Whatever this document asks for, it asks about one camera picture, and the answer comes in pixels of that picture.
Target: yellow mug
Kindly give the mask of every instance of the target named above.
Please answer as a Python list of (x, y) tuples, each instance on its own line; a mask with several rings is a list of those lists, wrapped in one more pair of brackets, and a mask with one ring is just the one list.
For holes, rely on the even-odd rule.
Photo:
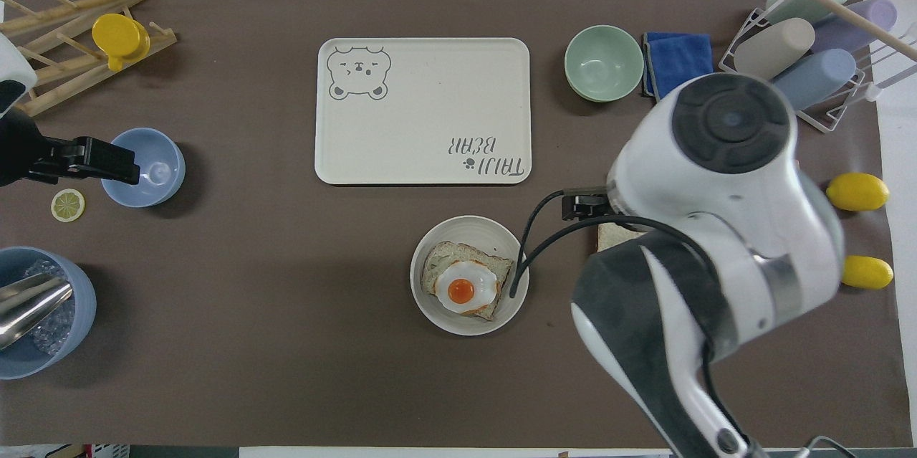
[(119, 72), (150, 52), (150, 34), (143, 24), (121, 14), (105, 14), (92, 25), (92, 40), (108, 56), (108, 69)]

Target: brown table mat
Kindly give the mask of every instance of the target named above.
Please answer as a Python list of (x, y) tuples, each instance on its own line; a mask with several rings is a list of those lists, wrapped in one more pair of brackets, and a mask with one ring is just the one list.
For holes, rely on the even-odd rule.
[[(180, 42), (37, 122), (60, 138), (158, 128), (186, 155), (186, 181), (152, 209), (118, 206), (99, 181), (0, 189), (0, 246), (58, 252), (98, 294), (95, 326), (71, 356), (0, 383), (0, 444), (663, 447), (570, 318), (594, 233), (544, 253), (522, 311), (484, 337), (427, 321), (409, 291), (409, 262), (444, 219), (487, 216), (518, 234), (548, 191), (605, 181), (652, 102), (636, 91), (605, 105), (576, 96), (562, 59), (582, 28), (709, 33), (719, 57), (761, 1), (138, 5), (138, 20), (173, 27)], [(531, 176), (495, 187), (319, 181), (315, 73), (318, 47), (332, 37), (524, 41)], [(817, 183), (845, 171), (881, 175), (874, 106), (851, 109), (829, 135), (800, 123), (799, 161)], [(50, 216), (62, 187), (85, 194), (75, 223)], [(559, 206), (544, 212), (533, 242), (566, 223)], [(890, 262), (884, 209), (845, 216), (844, 226), (848, 253)], [(744, 429), (769, 447), (816, 433), (854, 447), (910, 446), (893, 292), (844, 291), (716, 364)]]

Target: bear drawing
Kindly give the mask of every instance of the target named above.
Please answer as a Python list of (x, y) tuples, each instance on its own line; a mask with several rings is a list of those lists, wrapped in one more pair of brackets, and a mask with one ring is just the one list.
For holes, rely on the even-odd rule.
[(385, 76), (392, 68), (392, 57), (388, 53), (370, 51), (369, 47), (351, 47), (341, 51), (335, 47), (328, 57), (331, 72), (331, 98), (343, 100), (347, 95), (369, 95), (380, 100), (387, 95)]

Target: fried egg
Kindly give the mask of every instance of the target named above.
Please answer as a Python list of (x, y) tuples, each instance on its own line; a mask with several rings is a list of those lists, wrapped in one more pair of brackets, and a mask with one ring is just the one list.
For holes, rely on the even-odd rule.
[(456, 261), (433, 283), (433, 292), (449, 311), (473, 315), (497, 297), (497, 276), (477, 261)]

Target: metal scoop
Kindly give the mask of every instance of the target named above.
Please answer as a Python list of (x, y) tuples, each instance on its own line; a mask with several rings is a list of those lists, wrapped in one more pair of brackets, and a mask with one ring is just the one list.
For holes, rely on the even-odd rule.
[(69, 282), (50, 273), (0, 288), (0, 350), (22, 338), (71, 295)]

